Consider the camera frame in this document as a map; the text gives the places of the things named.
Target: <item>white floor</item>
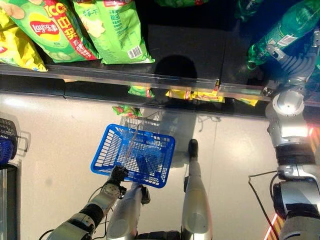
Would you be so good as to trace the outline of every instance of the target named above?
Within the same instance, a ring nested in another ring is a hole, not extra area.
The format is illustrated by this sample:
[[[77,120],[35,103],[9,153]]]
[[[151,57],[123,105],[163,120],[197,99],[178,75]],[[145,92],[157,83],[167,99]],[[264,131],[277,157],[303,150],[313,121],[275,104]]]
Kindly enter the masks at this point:
[[[13,120],[20,135],[29,138],[28,152],[18,151],[21,165],[21,240],[37,240],[81,210],[106,177],[90,164],[107,125],[119,124],[111,104],[58,97],[0,95],[0,117]],[[157,109],[144,109],[144,116]],[[179,230],[184,200],[188,141],[199,142],[199,162],[206,187],[214,240],[263,240],[268,229],[248,185],[248,175],[275,170],[277,160],[266,132],[268,123],[237,117],[208,117],[165,112],[175,127],[176,153],[166,186],[149,188],[139,233]],[[272,175],[252,179],[270,218]],[[100,225],[95,237],[103,235]]]

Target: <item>black cable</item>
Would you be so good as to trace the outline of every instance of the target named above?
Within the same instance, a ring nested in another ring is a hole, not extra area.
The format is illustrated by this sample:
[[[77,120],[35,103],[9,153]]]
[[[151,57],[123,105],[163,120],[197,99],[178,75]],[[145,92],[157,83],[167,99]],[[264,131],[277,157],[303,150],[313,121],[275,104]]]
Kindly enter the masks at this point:
[[[41,240],[45,235],[47,235],[48,233],[51,233],[51,232],[53,232],[53,231],[54,231],[54,229],[51,229],[51,230],[46,231],[44,234],[41,235],[41,237],[39,238],[39,240]]]
[[[91,198],[95,195],[96,192],[98,192],[99,190],[100,190],[100,192],[101,192],[102,187],[103,187],[103,186],[97,188],[97,189],[91,194],[91,196],[89,197],[88,203],[90,202]]]
[[[109,221],[107,221],[107,217],[108,217],[108,214],[105,215],[105,221],[104,221],[104,235],[103,236],[98,236],[98,237],[95,237],[95,238],[92,238],[92,240],[96,240],[96,239],[104,239],[107,235],[107,223]]]
[[[274,201],[274,194],[273,194],[273,192],[272,192],[272,186],[273,186],[273,184],[274,184],[274,181],[275,181],[276,177],[278,177],[278,173],[276,173],[276,174],[272,177],[272,179],[271,179],[271,181],[270,181],[270,185],[269,185],[270,197],[271,197],[271,199],[272,199],[272,202]]]
[[[266,175],[266,174],[272,174],[272,173],[276,173],[276,172],[277,171],[268,171],[268,172],[264,172],[264,173],[260,173],[260,174],[256,174],[256,175],[249,175],[248,176],[249,177],[248,184],[251,187],[251,189],[252,189],[252,191],[253,191],[253,193],[254,193],[254,195],[255,195],[255,197],[256,197],[259,205],[260,205],[260,208],[261,208],[261,210],[262,210],[262,212],[263,212],[263,214],[265,216],[265,219],[267,220],[268,224],[270,225],[270,227],[271,227],[271,229],[272,229],[272,231],[273,231],[273,233],[275,235],[276,240],[279,240],[278,233],[277,233],[276,229],[274,228],[274,226],[272,225],[272,223],[271,223],[271,221],[270,221],[270,219],[269,219],[269,217],[268,217],[268,215],[266,213],[266,210],[265,210],[265,208],[264,208],[264,206],[263,206],[263,204],[262,204],[262,202],[261,202],[261,200],[260,200],[260,198],[259,198],[259,196],[257,194],[257,191],[255,190],[254,186],[250,182],[251,178],[262,176],[262,175]]]

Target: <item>green chip bag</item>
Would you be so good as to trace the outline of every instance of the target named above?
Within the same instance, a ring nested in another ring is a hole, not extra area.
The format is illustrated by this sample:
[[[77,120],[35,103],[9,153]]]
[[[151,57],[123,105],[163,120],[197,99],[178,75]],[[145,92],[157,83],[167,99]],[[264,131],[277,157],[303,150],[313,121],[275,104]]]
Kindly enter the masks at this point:
[[[151,91],[151,88],[145,87],[145,86],[131,86],[128,93],[131,95],[136,95],[144,98],[155,97],[154,93]]]
[[[55,63],[96,60],[68,0],[0,0],[0,8]]]
[[[183,8],[202,5],[209,0],[155,0],[161,7]]]
[[[153,63],[133,0],[72,0],[104,64]]]
[[[139,108],[134,108],[128,105],[113,106],[112,109],[115,114],[121,117],[136,119],[142,116]]]

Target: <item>green soda bottle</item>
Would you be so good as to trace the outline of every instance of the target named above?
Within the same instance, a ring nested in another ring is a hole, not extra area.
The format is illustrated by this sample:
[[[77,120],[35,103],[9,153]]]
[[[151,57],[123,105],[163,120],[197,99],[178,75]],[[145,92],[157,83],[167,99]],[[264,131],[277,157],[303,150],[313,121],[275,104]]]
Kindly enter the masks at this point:
[[[320,19],[320,0],[303,0],[293,5],[282,19],[248,51],[248,69],[264,64],[270,56],[267,44],[283,49],[313,30]]]
[[[243,22],[248,21],[257,11],[264,0],[238,0],[234,17]]]
[[[320,71],[320,56],[316,59],[315,67]]]

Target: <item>snack package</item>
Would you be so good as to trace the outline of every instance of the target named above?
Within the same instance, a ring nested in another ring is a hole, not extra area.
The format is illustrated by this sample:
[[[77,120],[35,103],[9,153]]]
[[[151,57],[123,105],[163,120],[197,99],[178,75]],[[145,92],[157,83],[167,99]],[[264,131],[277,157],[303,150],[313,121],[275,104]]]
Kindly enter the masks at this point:
[[[121,117],[129,117],[135,119],[142,116],[139,108],[134,108],[128,105],[113,106],[112,109],[117,115]]]
[[[0,0],[0,8],[55,63],[99,58],[83,36],[68,0]]]
[[[153,63],[133,0],[72,0],[103,64]]]
[[[10,27],[15,27],[16,24],[10,19],[6,12],[1,8],[0,2],[0,31],[4,31]]]
[[[219,84],[217,83],[212,92],[195,91],[191,96],[193,99],[201,101],[225,103],[225,98],[223,96],[217,96],[218,88]]]
[[[245,104],[248,104],[248,105],[251,105],[251,106],[256,106],[258,100],[255,100],[255,99],[247,99],[247,98],[236,98],[237,100],[245,103]]]
[[[165,95],[174,99],[192,100],[191,91],[170,89]]]
[[[183,8],[202,5],[209,2],[209,0],[155,0],[155,2],[161,7]]]
[[[128,91],[128,94],[145,97],[145,98],[155,97],[150,87],[145,87],[145,86],[131,86]]]
[[[32,40],[0,9],[0,62],[46,72]]]

